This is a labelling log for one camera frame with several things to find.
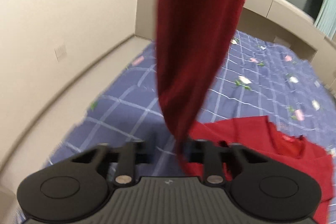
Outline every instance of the light blue curtain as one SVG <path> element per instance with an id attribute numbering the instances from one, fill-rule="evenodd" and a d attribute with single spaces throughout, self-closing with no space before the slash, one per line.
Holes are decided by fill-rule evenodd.
<path id="1" fill-rule="evenodd" d="M 336 32 L 336 0 L 323 0 L 314 25 L 328 37 L 334 36 Z"/>

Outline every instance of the ribbed gray panel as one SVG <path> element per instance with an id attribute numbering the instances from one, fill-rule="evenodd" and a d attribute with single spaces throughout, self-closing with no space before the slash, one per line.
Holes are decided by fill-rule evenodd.
<path id="1" fill-rule="evenodd" d="M 28 220 L 27 224 L 41 224 Z M 120 188 L 106 206 L 76 224 L 266 224 L 237 209 L 219 188 L 196 177 L 149 178 Z M 315 224 L 306 219 L 297 224 Z"/>

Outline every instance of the red garment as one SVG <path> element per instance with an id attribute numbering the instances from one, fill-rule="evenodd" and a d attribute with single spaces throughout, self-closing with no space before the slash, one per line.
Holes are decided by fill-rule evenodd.
<path id="1" fill-rule="evenodd" d="M 225 140 L 241 143 L 265 156 L 280 161 L 314 178 L 321 187 L 321 203 L 314 219 L 319 224 L 327 221 L 328 204 L 333 198 L 333 163 L 331 155 L 305 137 L 289 137 L 277 131 L 267 116 L 234 118 L 215 123 L 195 122 L 190 137 L 207 139 L 213 143 Z M 191 176 L 202 177 L 202 165 L 183 162 L 183 169 Z"/>
<path id="2" fill-rule="evenodd" d="M 228 51 L 245 0 L 159 0 L 157 89 L 177 143 L 184 141 Z"/>

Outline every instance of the mattress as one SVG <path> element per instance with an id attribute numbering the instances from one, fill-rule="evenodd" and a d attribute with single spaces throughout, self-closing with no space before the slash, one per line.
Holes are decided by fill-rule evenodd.
<path id="1" fill-rule="evenodd" d="M 278 130 L 290 136 L 304 135 L 328 151 L 336 148 L 335 105 L 309 62 L 285 46 L 236 31 L 197 120 L 259 115 L 268 115 Z M 98 143 L 118 147 L 145 140 L 152 133 L 157 134 L 154 163 L 139 166 L 139 175 L 183 175 L 174 154 L 174 138 L 158 105 L 154 43 L 98 97 L 46 166 Z M 114 171 L 112 164 L 110 178 Z M 330 223 L 336 222 L 336 200 L 329 209 Z M 14 222 L 23 219 L 18 211 Z"/>

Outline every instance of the white wall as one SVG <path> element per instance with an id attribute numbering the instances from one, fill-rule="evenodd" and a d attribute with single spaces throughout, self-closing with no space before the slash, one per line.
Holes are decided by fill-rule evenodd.
<path id="1" fill-rule="evenodd" d="M 0 167 L 46 103 L 134 33 L 136 8 L 137 0 L 0 0 Z M 68 56 L 58 62 L 61 44 Z"/>

